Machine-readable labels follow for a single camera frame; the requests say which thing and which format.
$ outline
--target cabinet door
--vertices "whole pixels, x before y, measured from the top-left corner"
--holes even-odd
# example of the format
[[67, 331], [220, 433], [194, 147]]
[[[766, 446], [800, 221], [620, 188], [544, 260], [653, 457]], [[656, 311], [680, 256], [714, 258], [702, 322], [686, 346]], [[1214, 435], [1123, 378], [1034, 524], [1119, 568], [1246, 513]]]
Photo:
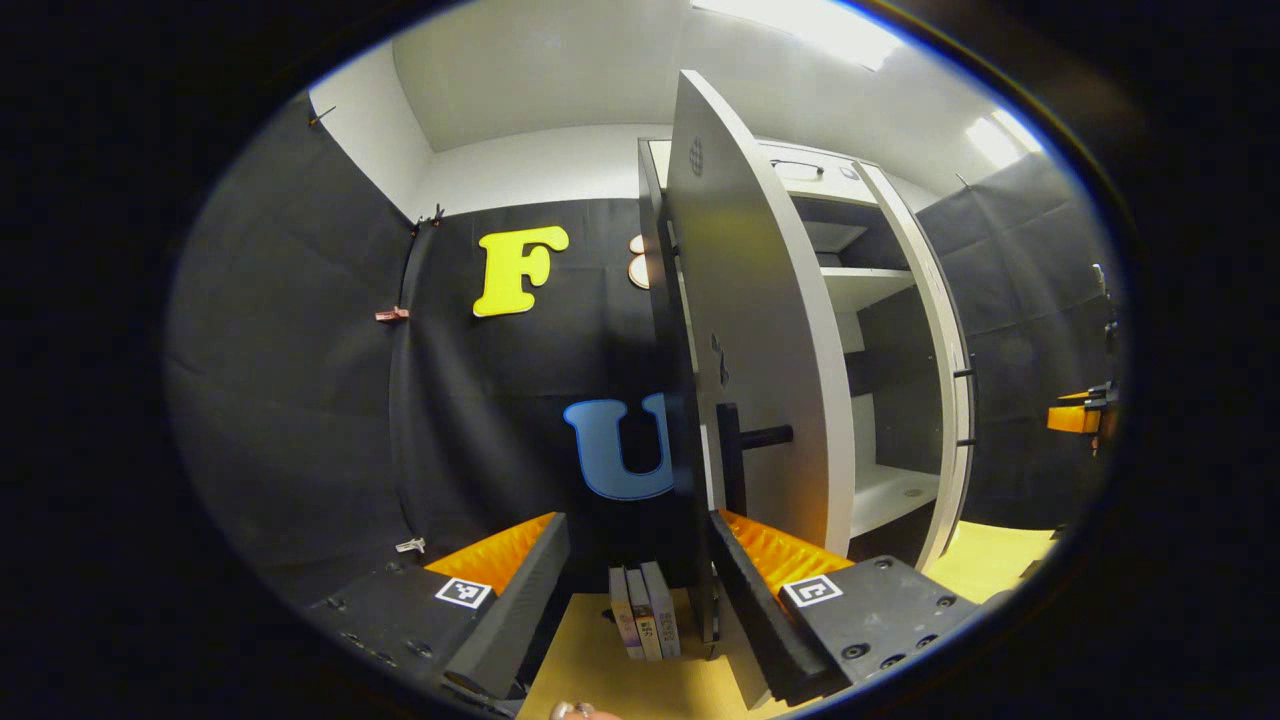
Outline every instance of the cabinet door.
[[933, 338], [938, 384], [942, 388], [942, 466], [938, 473], [938, 498], [924, 548], [915, 561], [915, 568], [923, 573], [942, 556], [951, 542], [969, 486], [972, 464], [969, 446], [973, 443], [974, 428], [969, 357], [960, 319], [946, 279], [942, 277], [938, 258], [915, 214], [893, 190], [879, 165], [855, 161], [854, 169], [884, 211], [884, 218], [902, 247], [911, 275], [920, 288], [924, 315]]
[[[852, 158], [777, 141], [760, 141], [759, 145], [791, 197], [876, 206], [876, 197], [852, 170]], [[650, 140], [649, 151], [658, 172], [658, 186], [667, 190], [671, 141]]]
[[742, 430], [795, 433], [745, 452], [748, 515], [844, 556], [854, 427], [831, 297], [767, 152], [692, 70], [680, 74], [667, 182], [713, 502], [723, 507], [716, 405], [732, 402]]

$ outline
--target white cabinet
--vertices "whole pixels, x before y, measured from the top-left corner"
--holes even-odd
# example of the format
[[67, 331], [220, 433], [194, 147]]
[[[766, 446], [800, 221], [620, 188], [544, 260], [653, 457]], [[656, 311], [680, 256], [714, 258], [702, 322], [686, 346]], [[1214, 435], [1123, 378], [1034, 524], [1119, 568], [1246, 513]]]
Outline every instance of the white cabinet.
[[[872, 191], [854, 170], [852, 158], [772, 140], [756, 141], [756, 145], [792, 197], [876, 205]], [[666, 190], [671, 141], [652, 140], [649, 149], [658, 169], [658, 184]]]
[[[724, 497], [717, 409], [733, 404], [742, 430], [786, 424], [795, 436], [744, 454], [749, 516], [844, 555], [849, 538], [934, 502], [919, 557], [904, 557], [927, 569], [959, 520], [973, 400], [959, 320], [915, 217], [878, 165], [756, 141], [705, 79], [689, 70], [681, 73], [672, 138], [644, 142], [641, 158], [652, 155], [654, 170], [645, 182], [652, 192], [657, 181], [672, 222], [687, 313], [681, 320], [692, 364], [701, 369], [696, 398], [687, 400], [696, 400], [705, 428], [708, 496]], [[849, 228], [845, 240], [852, 242], [870, 217], [882, 241], [896, 241], [909, 269], [819, 266], [822, 242], [809, 228], [827, 220], [809, 222], [800, 205], [835, 208], [845, 218], [836, 224]], [[911, 296], [900, 295], [911, 288]], [[929, 425], [927, 442], [911, 450], [927, 447], [936, 471], [878, 462], [877, 391], [868, 386], [855, 396], [850, 388], [847, 356], [867, 350], [859, 313], [895, 296], [916, 307], [910, 382], [936, 388], [936, 395], [902, 400], [900, 386], [887, 382], [879, 391], [882, 413], [892, 407], [899, 418], [893, 438], [908, 437], [899, 432], [902, 424]], [[886, 345], [895, 345], [897, 315], [878, 327], [881, 338], [890, 328]], [[884, 357], [863, 356], [879, 364]]]

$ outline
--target ceiling light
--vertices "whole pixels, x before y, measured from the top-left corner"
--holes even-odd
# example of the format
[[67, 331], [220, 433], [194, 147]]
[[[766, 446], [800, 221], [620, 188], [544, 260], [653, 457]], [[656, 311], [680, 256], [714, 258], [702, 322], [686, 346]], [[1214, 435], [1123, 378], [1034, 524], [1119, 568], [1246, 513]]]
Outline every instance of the ceiling light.
[[694, 8], [735, 15], [794, 35], [818, 49], [878, 70], [902, 41], [835, 0], [692, 0]]
[[1018, 122], [1005, 110], [996, 110], [991, 114], [991, 117], [996, 118], [996, 122], [1004, 126], [1005, 129], [1009, 131], [1009, 135], [1014, 136], [1014, 140], [1023, 143], [1023, 147], [1025, 147], [1029, 152], [1039, 152], [1044, 150], [1036, 140], [1036, 136], [1033, 136], [1030, 131], [1023, 126], [1023, 123]]
[[1019, 151], [1014, 141], [1005, 135], [996, 123], [987, 118], [978, 118], [973, 126], [965, 131], [969, 141], [973, 142], [996, 169], [1012, 165], [1024, 152]]

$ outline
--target screw hole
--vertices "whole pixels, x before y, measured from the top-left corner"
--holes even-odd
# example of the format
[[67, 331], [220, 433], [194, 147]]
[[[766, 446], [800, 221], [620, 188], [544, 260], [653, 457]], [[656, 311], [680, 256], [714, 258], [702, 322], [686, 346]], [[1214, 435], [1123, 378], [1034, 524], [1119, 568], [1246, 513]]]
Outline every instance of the screw hole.
[[422, 642], [407, 642], [404, 643], [404, 647], [419, 657], [431, 657], [431, 655], [434, 655], [431, 652], [431, 646]]

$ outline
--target finger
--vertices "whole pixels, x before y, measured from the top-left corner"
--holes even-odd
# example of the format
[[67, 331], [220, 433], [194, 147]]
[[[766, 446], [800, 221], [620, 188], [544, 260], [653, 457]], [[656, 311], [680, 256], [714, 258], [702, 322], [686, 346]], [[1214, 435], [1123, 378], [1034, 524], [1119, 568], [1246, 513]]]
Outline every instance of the finger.
[[603, 712], [599, 710], [593, 712], [590, 716], [582, 715], [576, 710], [571, 710], [564, 714], [564, 720], [622, 720], [622, 719], [612, 712]]

